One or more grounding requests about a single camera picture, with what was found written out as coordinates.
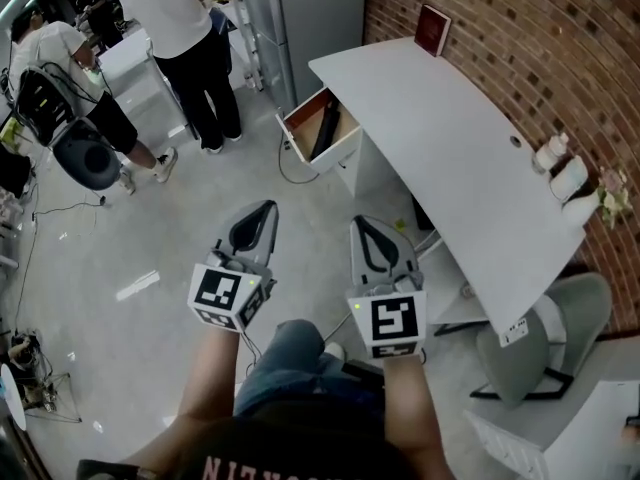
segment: gray chair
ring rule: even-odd
[[[523,400],[557,400],[569,389],[609,321],[611,288],[601,275],[587,273],[556,281],[546,295],[557,304],[566,331],[560,368],[550,368],[552,344],[542,320],[531,310],[525,315],[529,333],[505,348],[492,328],[478,333],[478,354],[494,392],[483,386],[471,393],[472,398],[502,400],[516,407]],[[559,381],[560,388],[534,392],[545,376]]]

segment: white sneaker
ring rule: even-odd
[[[128,195],[133,195],[133,193],[136,191],[136,186],[131,179],[131,173],[124,168],[120,169],[118,184],[125,190]]]
[[[219,154],[222,150],[224,149],[224,144],[222,144],[222,146],[220,146],[218,149],[212,149],[212,148],[202,148],[202,152],[207,154],[207,155],[217,155]]]
[[[153,168],[158,183],[166,183],[171,176],[173,166],[178,161],[178,152],[176,148],[167,149],[162,156],[158,157],[158,163]]]
[[[347,352],[342,345],[338,345],[335,341],[332,341],[324,348],[324,353],[329,354],[340,361],[344,361],[347,358]]]

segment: white bottle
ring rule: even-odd
[[[558,160],[567,153],[569,137],[566,133],[554,135],[542,146],[533,157],[533,166],[537,172],[543,174],[553,168]]]
[[[563,203],[587,181],[587,166],[579,156],[574,157],[549,184],[551,192]]]

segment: concrete floor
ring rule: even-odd
[[[333,172],[308,185],[291,185],[278,172],[280,131],[265,94],[236,92],[244,139],[220,156],[205,157],[188,133],[170,142],[180,160],[165,186],[134,172],[138,191],[107,191],[106,208],[80,207],[42,215],[18,327],[37,328],[58,372],[71,373],[82,424],[28,419],[29,434],[55,479],[74,477],[82,458],[118,461],[146,444],[175,414],[188,366],[205,328],[186,306],[194,263],[202,260],[226,216],[242,205],[274,199],[280,229],[271,268],[279,281],[272,300],[249,328],[265,349],[276,325],[290,318],[313,321],[323,335],[346,315],[350,283],[348,224],[359,214],[393,223],[402,218],[417,243],[410,196],[398,180],[354,201]],[[135,117],[154,150],[168,145],[163,102]],[[293,151],[283,168],[297,180],[313,175]],[[95,196],[75,185],[44,155],[39,166],[38,211]],[[33,239],[27,209],[16,255],[26,265]],[[14,326],[24,268],[3,296],[3,314]],[[145,275],[159,277],[123,300],[123,291]],[[351,357],[364,349],[352,321],[335,336]],[[445,450],[460,480],[514,478],[486,455],[462,415],[468,393],[484,377],[473,331],[428,340],[427,371],[440,417]],[[250,361],[242,347],[237,379]],[[69,403],[63,390],[62,400]]]

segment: red brick wall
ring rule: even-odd
[[[558,130],[589,170],[622,167],[635,215],[588,224],[579,259],[613,286],[607,334],[640,330],[640,0],[367,0],[366,42],[414,34],[428,3],[443,52],[534,146]]]

